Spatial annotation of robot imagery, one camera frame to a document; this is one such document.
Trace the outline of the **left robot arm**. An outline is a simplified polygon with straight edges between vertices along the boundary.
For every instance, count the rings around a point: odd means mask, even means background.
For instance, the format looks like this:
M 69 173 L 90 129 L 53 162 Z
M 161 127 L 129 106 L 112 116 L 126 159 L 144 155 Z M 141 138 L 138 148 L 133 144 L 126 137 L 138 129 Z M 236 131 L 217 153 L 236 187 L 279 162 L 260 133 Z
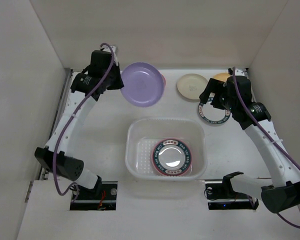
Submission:
M 41 166 L 53 174 L 59 195 L 58 178 L 71 181 L 67 190 L 85 192 L 92 198 L 102 194 L 102 179 L 88 170 L 84 161 L 74 158 L 74 147 L 85 119 L 100 96 L 106 91 L 124 87 L 120 64 L 114 45 L 102 44 L 91 54 L 90 64 L 72 80 L 63 114 L 44 147 L 37 147 L 35 158 Z

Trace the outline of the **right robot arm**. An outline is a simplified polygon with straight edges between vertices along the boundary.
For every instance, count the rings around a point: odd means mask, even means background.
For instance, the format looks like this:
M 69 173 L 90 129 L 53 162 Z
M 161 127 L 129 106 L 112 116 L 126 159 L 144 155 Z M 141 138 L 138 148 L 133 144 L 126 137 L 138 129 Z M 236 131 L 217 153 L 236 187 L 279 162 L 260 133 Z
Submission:
M 274 214 L 300 205 L 300 166 L 286 152 L 265 105 L 252 100 L 251 81 L 244 75 L 232 75 L 225 82 L 211 78 L 199 96 L 200 104 L 206 104 L 211 94 L 210 104 L 229 111 L 253 141 L 272 181 L 262 183 L 237 171 L 223 177 L 222 193 L 229 198 L 238 193 L 254 197 Z

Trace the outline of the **purple plate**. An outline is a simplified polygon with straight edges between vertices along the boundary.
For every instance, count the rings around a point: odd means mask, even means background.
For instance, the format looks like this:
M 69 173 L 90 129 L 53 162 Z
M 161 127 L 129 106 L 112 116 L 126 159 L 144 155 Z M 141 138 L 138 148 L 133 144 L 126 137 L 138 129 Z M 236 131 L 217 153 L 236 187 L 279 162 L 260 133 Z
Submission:
M 158 69 L 146 62 L 128 65 L 121 73 L 124 87 L 121 94 L 137 107 L 155 105 L 163 96 L 163 81 Z

